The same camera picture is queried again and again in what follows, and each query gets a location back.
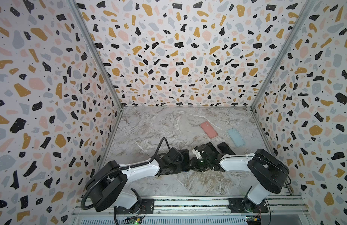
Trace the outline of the black phone case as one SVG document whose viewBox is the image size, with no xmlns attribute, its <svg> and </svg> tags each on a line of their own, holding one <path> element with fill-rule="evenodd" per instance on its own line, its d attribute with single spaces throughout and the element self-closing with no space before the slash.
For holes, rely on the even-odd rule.
<svg viewBox="0 0 347 225">
<path fill-rule="evenodd" d="M 182 154 L 183 156 L 183 161 L 181 163 L 181 172 L 188 172 L 189 169 L 189 151 L 188 150 L 179 150 L 179 152 Z"/>
</svg>

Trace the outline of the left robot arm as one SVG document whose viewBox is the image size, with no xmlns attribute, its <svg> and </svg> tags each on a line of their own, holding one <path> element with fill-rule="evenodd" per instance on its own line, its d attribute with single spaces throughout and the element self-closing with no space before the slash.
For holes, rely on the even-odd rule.
<svg viewBox="0 0 347 225">
<path fill-rule="evenodd" d="M 188 163 L 189 151 L 176 148 L 158 154 L 152 160 L 132 165 L 110 161 L 87 182 L 80 207 L 101 212 L 113 205 L 126 209 L 130 214 L 136 213 L 142 210 L 143 199 L 135 189 L 127 189 L 130 183 L 146 177 L 187 172 Z"/>
</svg>

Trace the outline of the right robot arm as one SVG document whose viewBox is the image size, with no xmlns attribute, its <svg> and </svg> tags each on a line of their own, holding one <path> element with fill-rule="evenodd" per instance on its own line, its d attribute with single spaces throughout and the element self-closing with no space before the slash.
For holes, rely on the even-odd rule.
<svg viewBox="0 0 347 225">
<path fill-rule="evenodd" d="M 271 194 L 279 194 L 289 178 L 289 169 L 264 149 L 247 155 L 236 155 L 225 143 L 215 147 L 212 143 L 197 146 L 187 168 L 196 172 L 207 170 L 251 172 L 257 182 L 243 198 L 236 198 L 229 208 L 234 212 L 255 212 Z"/>
</svg>

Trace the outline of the right black phone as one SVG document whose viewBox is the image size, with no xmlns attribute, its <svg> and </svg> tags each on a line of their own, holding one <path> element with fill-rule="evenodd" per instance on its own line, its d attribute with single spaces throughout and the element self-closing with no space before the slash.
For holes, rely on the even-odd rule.
<svg viewBox="0 0 347 225">
<path fill-rule="evenodd" d="M 226 142 L 218 144 L 218 149 L 222 152 L 222 154 L 236 155 Z"/>
</svg>

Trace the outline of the pink phone case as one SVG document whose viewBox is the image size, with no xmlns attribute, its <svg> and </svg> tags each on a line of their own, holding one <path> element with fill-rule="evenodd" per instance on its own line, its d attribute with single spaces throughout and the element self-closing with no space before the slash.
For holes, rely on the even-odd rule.
<svg viewBox="0 0 347 225">
<path fill-rule="evenodd" d="M 218 136 L 218 133 L 208 121 L 201 123 L 200 127 L 210 139 L 213 139 Z"/>
</svg>

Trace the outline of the light blue phone case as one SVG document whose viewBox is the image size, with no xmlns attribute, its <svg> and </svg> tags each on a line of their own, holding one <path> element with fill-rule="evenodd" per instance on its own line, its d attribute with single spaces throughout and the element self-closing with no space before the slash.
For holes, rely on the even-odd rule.
<svg viewBox="0 0 347 225">
<path fill-rule="evenodd" d="M 229 129 L 227 131 L 228 135 L 232 139 L 236 147 L 244 146 L 246 143 L 237 129 Z"/>
</svg>

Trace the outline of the left green circuit board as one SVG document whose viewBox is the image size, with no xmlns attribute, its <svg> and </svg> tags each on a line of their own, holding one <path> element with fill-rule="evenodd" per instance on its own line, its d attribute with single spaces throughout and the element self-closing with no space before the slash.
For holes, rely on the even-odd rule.
<svg viewBox="0 0 347 225">
<path fill-rule="evenodd" d="M 129 217 L 123 220 L 123 225 L 141 225 L 142 222 L 142 217 Z"/>
</svg>

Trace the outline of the right circuit board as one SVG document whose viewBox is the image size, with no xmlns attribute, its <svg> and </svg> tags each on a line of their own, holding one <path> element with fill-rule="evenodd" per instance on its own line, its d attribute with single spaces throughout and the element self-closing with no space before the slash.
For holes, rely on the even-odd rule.
<svg viewBox="0 0 347 225">
<path fill-rule="evenodd" d="M 247 225 L 261 225 L 261 218 L 259 216 L 246 216 Z"/>
</svg>

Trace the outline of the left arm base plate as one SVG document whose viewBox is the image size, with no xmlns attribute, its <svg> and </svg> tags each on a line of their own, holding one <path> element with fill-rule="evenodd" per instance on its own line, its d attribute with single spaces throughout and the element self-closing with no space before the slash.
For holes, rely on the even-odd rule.
<svg viewBox="0 0 347 225">
<path fill-rule="evenodd" d="M 136 215 L 136 214 L 153 214 L 155 200 L 153 198 L 144 198 L 135 203 L 131 208 L 118 207 L 116 214 L 118 215 Z"/>
</svg>

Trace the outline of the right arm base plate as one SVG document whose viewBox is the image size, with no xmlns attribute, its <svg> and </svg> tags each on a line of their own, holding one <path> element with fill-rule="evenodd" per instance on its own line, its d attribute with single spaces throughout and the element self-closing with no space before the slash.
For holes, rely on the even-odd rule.
<svg viewBox="0 0 347 225">
<path fill-rule="evenodd" d="M 246 198 L 229 198 L 228 208 L 231 213 L 268 213 L 269 209 L 266 203 L 262 201 L 259 205 L 252 203 Z"/>
</svg>

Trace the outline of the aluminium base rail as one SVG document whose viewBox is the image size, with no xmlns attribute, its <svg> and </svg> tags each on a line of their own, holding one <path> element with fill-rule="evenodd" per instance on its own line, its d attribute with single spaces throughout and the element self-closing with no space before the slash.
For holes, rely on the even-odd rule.
<svg viewBox="0 0 347 225">
<path fill-rule="evenodd" d="M 153 198 L 153 214 L 118 215 L 111 206 L 102 212 L 95 209 L 73 212 L 71 225 L 123 225 L 130 217 L 143 218 L 142 225 L 247 225 L 246 216 L 259 216 L 261 225 L 313 225 L 307 206 L 300 196 L 270 196 L 264 200 L 268 213 L 231 213 L 229 198 L 224 197 L 145 197 Z"/>
</svg>

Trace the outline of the right corner aluminium post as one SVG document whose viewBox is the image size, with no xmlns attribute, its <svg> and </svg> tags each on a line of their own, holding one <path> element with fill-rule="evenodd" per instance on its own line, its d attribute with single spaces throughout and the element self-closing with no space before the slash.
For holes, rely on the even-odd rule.
<svg viewBox="0 0 347 225">
<path fill-rule="evenodd" d="M 314 7 L 315 1 L 314 0 L 307 0 L 305 4 L 303 5 L 303 8 L 299 14 L 298 19 L 296 20 L 291 32 L 288 35 L 288 38 L 284 42 L 281 51 L 278 53 L 277 58 L 274 60 L 274 63 L 265 78 L 265 80 L 262 82 L 262 86 L 258 91 L 258 94 L 256 95 L 252 105 L 250 106 L 251 111 L 254 111 L 255 107 L 258 105 L 260 98 L 265 92 L 265 89 L 268 87 L 270 80 L 274 77 L 279 65 L 281 64 L 282 60 L 284 59 L 285 55 L 288 53 L 291 44 L 293 43 L 296 35 L 298 34 L 300 28 L 304 24 L 305 19 L 307 18 L 308 14 Z"/>
</svg>

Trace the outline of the corner aluminium post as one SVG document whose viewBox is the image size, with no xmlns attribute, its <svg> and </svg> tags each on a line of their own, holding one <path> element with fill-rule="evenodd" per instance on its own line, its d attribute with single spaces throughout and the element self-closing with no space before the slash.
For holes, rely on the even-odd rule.
<svg viewBox="0 0 347 225">
<path fill-rule="evenodd" d="M 284 42 L 281 51 L 278 53 L 277 58 L 274 60 L 274 63 L 265 78 L 265 80 L 262 82 L 262 86 L 258 91 L 258 94 L 256 95 L 252 105 L 250 106 L 251 111 L 254 111 L 255 107 L 258 105 L 260 98 L 265 92 L 265 89 L 268 87 L 270 80 L 274 77 L 279 65 L 281 64 L 282 60 L 284 59 L 285 55 L 288 53 L 291 44 L 293 43 L 296 35 L 298 34 L 300 28 L 304 24 L 305 19 L 307 18 L 308 14 L 314 7 L 315 1 L 314 0 L 307 0 L 305 4 L 303 5 L 303 8 L 299 14 L 298 19 L 296 20 L 291 32 L 288 35 L 288 38 Z"/>
<path fill-rule="evenodd" d="M 90 36 L 90 33 L 89 33 L 89 30 L 84 22 L 84 19 L 83 17 L 81 16 L 81 13 L 79 11 L 79 8 L 77 6 L 77 3 L 76 1 L 74 0 L 67 0 L 67 4 L 68 4 L 68 7 L 71 11 L 71 13 L 73 14 L 73 17 L 75 19 L 75 21 L 77 22 L 77 25 L 78 27 L 80 28 L 81 30 L 81 33 L 83 35 L 83 38 L 84 40 L 86 41 L 87 43 L 87 46 L 89 48 L 89 51 L 91 52 L 92 56 L 93 56 L 93 59 L 95 60 L 102 76 L 103 76 L 103 79 L 104 81 L 106 82 L 107 84 L 107 87 L 113 97 L 113 101 L 114 101 L 114 105 L 115 107 L 117 108 L 117 110 L 120 112 L 123 110 L 123 106 L 122 104 L 120 103 L 119 101 L 119 98 L 116 94 L 116 91 L 113 87 L 113 84 L 110 80 L 110 77 L 108 75 L 108 72 L 105 70 L 105 67 L 104 67 L 104 64 L 102 62 L 102 59 L 100 58 L 99 54 L 98 54 L 98 51 L 97 51 L 97 48 L 95 46 L 95 43 L 94 41 L 92 40 L 91 36 Z"/>
</svg>

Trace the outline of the left corner aluminium post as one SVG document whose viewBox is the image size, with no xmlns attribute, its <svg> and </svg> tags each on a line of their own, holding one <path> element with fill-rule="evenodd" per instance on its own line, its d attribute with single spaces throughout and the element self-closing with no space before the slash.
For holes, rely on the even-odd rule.
<svg viewBox="0 0 347 225">
<path fill-rule="evenodd" d="M 102 76 L 103 76 L 103 79 L 104 81 L 106 82 L 107 84 L 107 87 L 113 97 L 113 101 L 114 101 L 114 105 L 115 107 L 117 108 L 117 110 L 120 112 L 123 110 L 123 106 L 122 104 L 120 103 L 119 101 L 119 98 L 116 94 L 116 91 L 113 87 L 113 84 L 110 80 L 110 77 L 108 75 L 108 72 L 105 70 L 105 67 L 104 67 L 104 64 L 102 62 L 102 59 L 100 58 L 99 54 L 98 54 L 98 51 L 97 51 L 97 48 L 95 46 L 95 43 L 94 41 L 92 40 L 91 36 L 90 36 L 90 33 L 89 33 L 89 30 L 84 22 L 84 19 L 83 17 L 81 16 L 81 13 L 79 11 L 79 8 L 77 6 L 77 3 L 76 1 L 74 0 L 67 0 L 67 4 L 68 4 L 68 7 L 71 11 L 71 13 L 73 14 L 73 17 L 75 19 L 75 21 L 77 22 L 77 25 L 78 27 L 80 28 L 81 30 L 81 33 L 83 35 L 83 38 L 84 40 L 86 41 L 87 43 L 87 46 L 89 48 L 89 51 L 91 52 L 92 56 L 93 56 L 93 59 L 95 60 Z"/>
</svg>

